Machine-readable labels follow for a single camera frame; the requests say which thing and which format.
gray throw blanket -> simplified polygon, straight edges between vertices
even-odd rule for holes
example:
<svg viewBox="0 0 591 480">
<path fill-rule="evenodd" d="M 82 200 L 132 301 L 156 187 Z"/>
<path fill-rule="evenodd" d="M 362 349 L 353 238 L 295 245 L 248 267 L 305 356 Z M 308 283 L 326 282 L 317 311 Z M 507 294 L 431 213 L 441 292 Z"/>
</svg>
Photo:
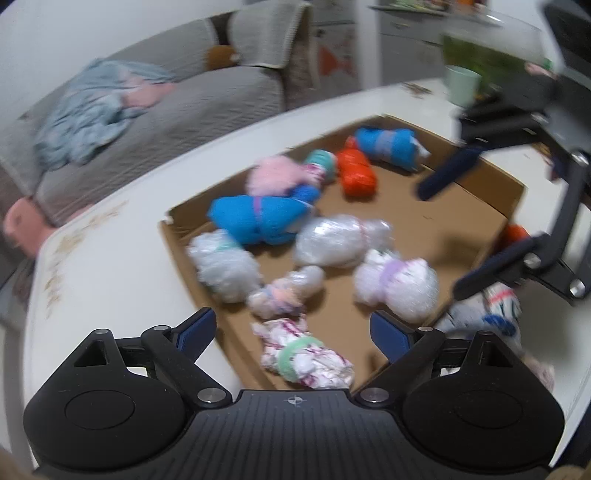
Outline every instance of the gray throw blanket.
<svg viewBox="0 0 591 480">
<path fill-rule="evenodd" d="M 311 8 L 308 2 L 265 0 L 237 11 L 230 19 L 228 34 L 240 55 L 240 64 L 284 68 L 302 17 Z"/>
<path fill-rule="evenodd" d="M 173 76 L 137 61 L 94 60 L 75 76 L 35 138 L 41 166 L 56 170 L 68 162 L 88 163 L 147 110 L 127 107 L 124 93 L 142 82 L 166 83 Z"/>
</svg>

pink fluffy bundle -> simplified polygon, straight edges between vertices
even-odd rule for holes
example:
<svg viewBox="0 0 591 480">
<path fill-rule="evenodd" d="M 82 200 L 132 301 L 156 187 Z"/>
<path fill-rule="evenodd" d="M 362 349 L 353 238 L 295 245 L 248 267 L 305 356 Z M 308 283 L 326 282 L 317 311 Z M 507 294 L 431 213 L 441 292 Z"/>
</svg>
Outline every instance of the pink fluffy bundle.
<svg viewBox="0 0 591 480">
<path fill-rule="evenodd" d="M 246 180 L 246 193 L 253 197 L 286 197 L 301 183 L 310 184 L 310 174 L 285 155 L 261 160 Z"/>
</svg>

brown stuffed toy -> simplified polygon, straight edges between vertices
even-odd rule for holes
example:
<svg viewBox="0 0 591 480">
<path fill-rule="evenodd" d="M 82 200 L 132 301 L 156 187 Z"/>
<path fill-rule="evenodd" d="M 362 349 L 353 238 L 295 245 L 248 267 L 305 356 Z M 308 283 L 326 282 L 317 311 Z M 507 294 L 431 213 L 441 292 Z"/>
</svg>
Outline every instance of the brown stuffed toy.
<svg viewBox="0 0 591 480">
<path fill-rule="evenodd" d="M 238 65 L 239 55 L 231 45 L 215 45 L 209 49 L 205 58 L 207 71 L 227 69 Z"/>
</svg>

white fabric bundle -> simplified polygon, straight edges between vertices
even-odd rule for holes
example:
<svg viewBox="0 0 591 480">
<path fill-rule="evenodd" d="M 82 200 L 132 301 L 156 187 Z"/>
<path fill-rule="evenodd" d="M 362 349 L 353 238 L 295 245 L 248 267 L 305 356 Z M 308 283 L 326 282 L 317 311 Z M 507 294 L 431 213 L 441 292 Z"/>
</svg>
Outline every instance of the white fabric bundle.
<svg viewBox="0 0 591 480">
<path fill-rule="evenodd" d="M 372 248 L 390 248 L 392 227 L 383 220 L 360 220 L 345 214 L 314 218 L 300 230 L 295 242 L 297 265 L 349 268 Z"/>
<path fill-rule="evenodd" d="M 255 315 L 268 320 L 277 316 L 300 314 L 304 301 L 319 292 L 324 271 L 315 265 L 289 272 L 271 284 L 251 293 L 246 304 Z"/>
<path fill-rule="evenodd" d="M 437 305 L 437 273 L 422 258 L 370 250 L 353 272 L 355 299 L 371 307 L 385 303 L 408 323 L 422 323 Z"/>
<path fill-rule="evenodd" d="M 193 238 L 187 253 L 199 271 L 199 281 L 224 303 L 239 303 L 261 287 L 259 264 L 225 230 Z"/>
<path fill-rule="evenodd" d="M 351 362 L 312 337 L 304 317 L 251 326 L 265 346 L 261 365 L 288 382 L 315 389 L 349 388 L 353 384 Z"/>
<path fill-rule="evenodd" d="M 435 325 L 448 338 L 471 339 L 479 330 L 501 338 L 550 391 L 554 388 L 554 367 L 538 361 L 521 346 L 521 306 L 513 289 L 495 283 L 469 299 L 457 301 Z"/>
</svg>

cardboard box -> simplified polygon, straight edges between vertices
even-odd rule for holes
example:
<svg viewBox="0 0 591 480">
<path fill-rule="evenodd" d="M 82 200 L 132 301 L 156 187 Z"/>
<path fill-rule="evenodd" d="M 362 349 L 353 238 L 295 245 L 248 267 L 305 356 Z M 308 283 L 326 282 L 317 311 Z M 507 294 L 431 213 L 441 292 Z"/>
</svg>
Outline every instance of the cardboard box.
<svg viewBox="0 0 591 480">
<path fill-rule="evenodd" d="M 454 282 L 486 258 L 498 235 L 511 218 L 524 192 L 524 185 L 486 161 L 430 202 L 415 198 L 417 182 L 436 169 L 455 149 L 444 138 L 390 117 L 374 117 L 346 126 L 329 135 L 313 139 L 286 152 L 303 161 L 316 148 L 336 152 L 348 135 L 363 125 L 381 128 L 413 128 L 419 141 L 432 153 L 425 171 L 415 175 L 375 166 L 379 187 L 371 202 L 348 202 L 339 182 L 328 186 L 317 204 L 319 215 L 350 213 L 360 218 L 383 218 L 394 227 L 394 247 L 405 259 L 425 258 L 439 275 L 438 312 L 450 302 Z M 262 345 L 251 332 L 256 319 L 243 304 L 222 304 L 197 280 L 196 269 L 185 252 L 192 237 L 215 227 L 207 210 L 215 198 L 244 193 L 248 171 L 198 194 L 172 208 L 161 230 L 171 256 L 196 307 L 210 306 L 217 314 L 218 341 L 247 388 L 292 389 L 279 376 L 259 366 Z M 261 265 L 265 281 L 270 282 L 293 270 L 291 245 L 257 245 L 250 249 Z M 386 359 L 369 337 L 371 308 L 353 302 L 352 270 L 326 269 L 326 290 L 308 303 L 308 322 L 312 334 L 333 348 L 355 367 L 352 390 L 367 382 Z"/>
</svg>

